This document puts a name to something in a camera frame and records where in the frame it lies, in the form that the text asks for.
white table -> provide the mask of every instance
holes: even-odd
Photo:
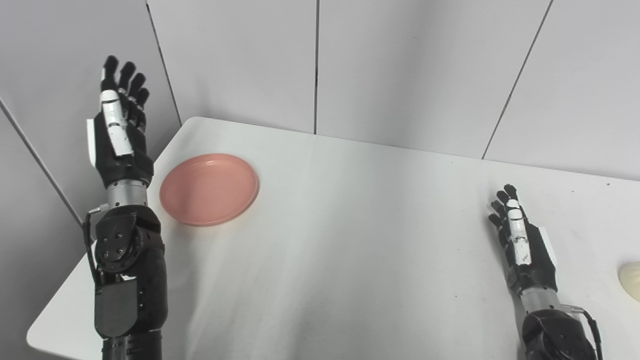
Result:
[[[231,222],[181,225],[158,189],[175,165],[208,152],[248,161],[260,192]],[[639,359],[640,304],[617,269],[640,260],[640,183],[205,118],[167,146],[148,192],[169,273],[164,358],[522,358],[521,309],[486,219],[504,183],[546,226],[560,298],[598,320],[605,358]],[[85,259],[27,340],[100,358]]]

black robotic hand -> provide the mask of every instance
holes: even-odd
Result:
[[[516,188],[507,184],[497,193],[500,201],[493,201],[489,220],[497,227],[500,245],[504,249],[509,274],[509,287],[521,296],[533,286],[557,291],[556,267],[554,266],[540,229],[529,222],[518,201]]]
[[[161,224],[147,206],[154,174],[147,156],[145,77],[109,56],[102,70],[100,113],[87,121],[89,155],[107,190],[108,205],[89,211],[84,244],[95,283],[95,330],[104,339],[103,360],[161,360],[161,327],[168,314]],[[106,214],[95,226],[91,215]]]
[[[498,229],[509,273],[507,283],[522,301],[527,313],[522,339],[527,360],[595,360],[580,321],[570,313],[582,313],[591,327],[598,359],[602,360],[600,334],[596,322],[583,308],[560,304],[557,296],[556,267],[538,229],[527,219],[516,188],[507,184],[498,191],[489,220]]]
[[[138,180],[148,186],[154,175],[153,161],[147,156],[144,105],[149,91],[143,88],[145,76],[128,61],[120,70],[118,60],[109,56],[102,68],[100,112],[89,125],[90,157],[104,187],[121,179]]]

wall seam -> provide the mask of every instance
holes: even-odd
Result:
[[[507,96],[507,101],[504,103],[504,106],[502,107],[502,111],[500,112],[500,116],[498,117],[498,121],[495,123],[495,127],[493,128],[493,132],[491,133],[491,137],[489,137],[489,142],[486,144],[486,147],[484,148],[484,152],[482,154],[482,159],[484,159],[484,157],[486,156],[486,153],[489,151],[489,146],[491,146],[491,142],[493,141],[493,137],[495,136],[496,131],[498,130],[498,126],[500,126],[500,122],[502,121],[502,117],[504,116],[505,111],[507,110],[507,106],[509,106],[509,102],[511,101],[511,96],[513,95],[513,92],[518,84],[518,81],[520,80],[520,76],[522,75],[522,71],[524,70],[525,65],[527,65],[527,60],[529,60],[529,55],[531,55],[531,51],[533,50],[533,46],[536,44],[536,41],[538,39],[538,35],[540,34],[540,31],[542,30],[542,25],[545,24],[545,20],[547,19],[547,15],[549,14],[549,10],[551,10],[551,5],[554,3],[554,0],[549,1],[549,5],[547,6],[547,10],[545,10],[545,14],[542,16],[542,21],[540,21],[540,25],[538,26],[538,30],[536,31],[536,35],[533,36],[533,41],[531,42],[531,45],[529,46],[529,50],[527,51],[527,55],[524,58],[524,61],[522,62],[522,66],[520,67],[520,71],[518,71],[518,75],[516,76],[515,82],[513,83],[513,86],[511,87],[511,91],[509,92],[509,96]]]
[[[27,150],[29,151],[29,153],[31,153],[31,156],[40,167],[40,170],[42,170],[44,175],[47,177],[51,186],[53,186],[54,190],[56,190],[56,193],[58,193],[58,196],[60,197],[62,202],[65,204],[65,206],[67,207],[67,209],[69,210],[73,218],[76,220],[78,226],[82,225],[82,219],[76,213],[73,206],[71,206],[71,203],[67,199],[67,196],[65,196],[65,193],[62,191],[60,186],[58,186],[58,184],[56,183],[55,179],[53,178],[53,175],[51,175],[51,172],[47,168],[47,165],[45,165],[40,155],[38,155],[38,152],[35,150],[35,148],[33,147],[33,144],[29,141],[29,139],[25,135],[24,131],[20,127],[20,124],[18,124],[13,114],[11,114],[11,112],[9,111],[9,108],[2,100],[2,97],[0,97],[0,110],[2,110],[6,118],[9,120],[9,123],[13,126],[15,132],[18,134],[18,136],[22,140],[22,143],[24,143],[24,145],[27,147]]]

gray wall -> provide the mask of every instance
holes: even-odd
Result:
[[[554,1],[486,159],[640,180],[638,14]]]
[[[57,359],[25,337],[80,259],[82,233],[1,111],[0,149],[0,357]]]
[[[181,117],[313,133],[316,0],[148,0]]]
[[[77,219],[106,200],[85,128],[106,56],[147,76],[154,159],[180,122],[144,0],[4,1],[0,51],[0,99],[33,149],[0,113],[0,357],[52,359],[28,348],[26,331],[82,256]]]

